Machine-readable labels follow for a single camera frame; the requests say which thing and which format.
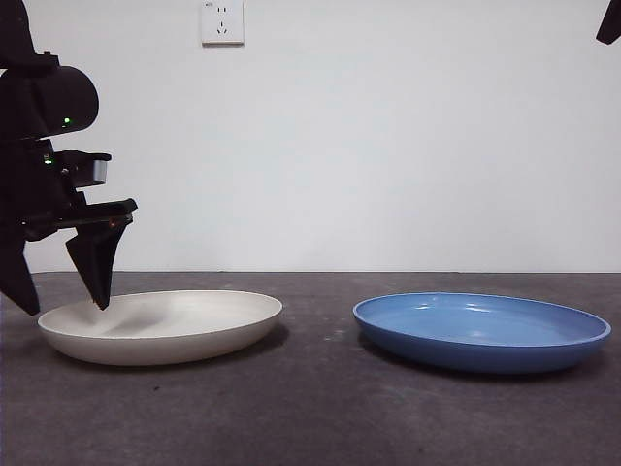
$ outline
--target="wall socket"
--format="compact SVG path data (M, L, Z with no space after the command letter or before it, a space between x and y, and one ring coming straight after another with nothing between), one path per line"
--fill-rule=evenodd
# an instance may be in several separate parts
M244 43L244 0L206 0L201 5L203 46Z

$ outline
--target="blue plate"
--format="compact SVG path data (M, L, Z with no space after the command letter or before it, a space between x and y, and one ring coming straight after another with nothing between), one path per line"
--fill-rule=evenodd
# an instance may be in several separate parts
M610 334L577 309L505 296L408 293L363 301L353 314L377 345L415 361L495 374L577 364Z

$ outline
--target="white plate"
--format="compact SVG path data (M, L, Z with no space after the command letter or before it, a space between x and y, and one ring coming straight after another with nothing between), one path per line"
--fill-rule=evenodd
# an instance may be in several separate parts
M279 300L244 291L160 291L90 301L39 317L48 342L89 362L118 366L173 364L240 350L278 321Z

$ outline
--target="gray table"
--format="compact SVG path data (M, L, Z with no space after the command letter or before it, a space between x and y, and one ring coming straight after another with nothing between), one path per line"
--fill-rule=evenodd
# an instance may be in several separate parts
M87 297L75 274L36 284L44 310ZM394 357L351 316L376 295L469 291L574 306L621 329L621 275L114 276L114 294L165 289L270 294L281 324L217 359L114 368L55 352L4 300L4 465L621 464L618 332L574 369L490 377Z

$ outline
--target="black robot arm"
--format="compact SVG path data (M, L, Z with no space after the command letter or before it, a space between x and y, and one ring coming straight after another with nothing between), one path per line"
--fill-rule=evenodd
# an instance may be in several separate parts
M0 291L27 313L40 311L23 257L26 241L76 228L67 250L104 309L116 246L137 209L132 199L88 205L78 188L106 180L105 153L54 152L49 136L90 126L97 91L81 71L37 54L21 0L0 0Z

